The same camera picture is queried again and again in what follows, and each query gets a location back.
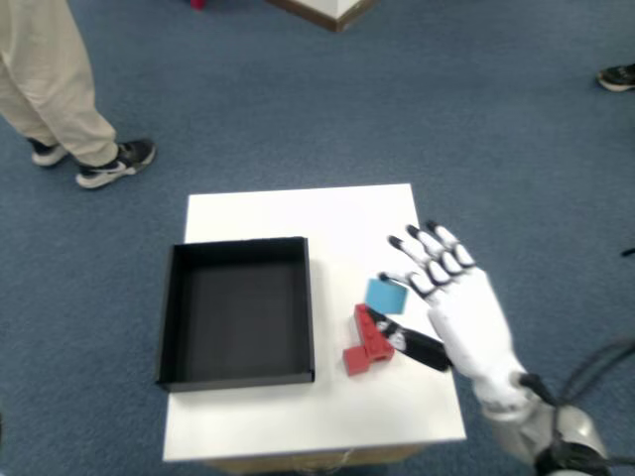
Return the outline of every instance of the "black tray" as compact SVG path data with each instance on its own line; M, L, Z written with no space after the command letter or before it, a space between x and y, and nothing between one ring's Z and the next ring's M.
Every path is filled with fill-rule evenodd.
M166 294L157 371L164 389L315 379L306 238L177 245Z

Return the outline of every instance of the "wooden furniture base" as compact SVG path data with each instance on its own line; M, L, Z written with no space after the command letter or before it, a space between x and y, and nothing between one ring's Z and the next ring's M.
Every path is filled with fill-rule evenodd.
M344 31L352 22L369 10L377 0L360 0L339 18L332 18L318 10L304 5L295 0L267 0L269 3L287 10L294 15L309 20L318 26L332 32Z
M265 458L227 459L207 461L205 464L234 474L266 473L271 471L311 472L336 469L341 466L394 463L406 459L424 448L424 445L417 444Z

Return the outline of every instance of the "red toy block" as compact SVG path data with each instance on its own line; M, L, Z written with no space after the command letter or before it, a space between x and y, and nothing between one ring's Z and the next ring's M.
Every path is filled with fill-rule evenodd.
M384 337L375 322L368 313L366 304L358 304L355 306L355 322L357 322L357 330L361 338L366 355L371 362L378 360L390 360L395 354L395 348Z
M366 372L370 367L370 359L366 355L363 345L344 350L343 357L348 376Z

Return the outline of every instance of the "person's leg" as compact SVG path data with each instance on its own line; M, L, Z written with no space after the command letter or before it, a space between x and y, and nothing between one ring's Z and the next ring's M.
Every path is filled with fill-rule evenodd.
M33 109L14 84L2 59L10 40L8 0L0 0L0 115L33 145L33 162L42 167L54 166L67 154L49 126Z
M26 138L35 139L45 146L53 146L58 139L49 126L31 107L16 87L9 71L0 58L0 114L13 128Z
M8 5L10 22L2 52L6 71L40 116L41 126L46 124L80 163L100 167L112 162L118 153L115 131L95 109L90 63L66 0L0 2ZM42 127L40 132L16 129L45 145L54 139Z

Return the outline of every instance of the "shoe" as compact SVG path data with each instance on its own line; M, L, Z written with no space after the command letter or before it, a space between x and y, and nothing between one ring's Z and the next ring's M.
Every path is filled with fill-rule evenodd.
M597 80L609 91L623 92L635 87L635 64L614 66L603 69Z
M79 174L75 176L77 184L83 188L100 188L122 177L133 176L148 167L157 152L154 143L146 139L118 147L117 157L105 166L80 165Z
M45 146L35 139L27 139L33 146L31 159L36 166L52 167L68 155L68 151L60 144Z

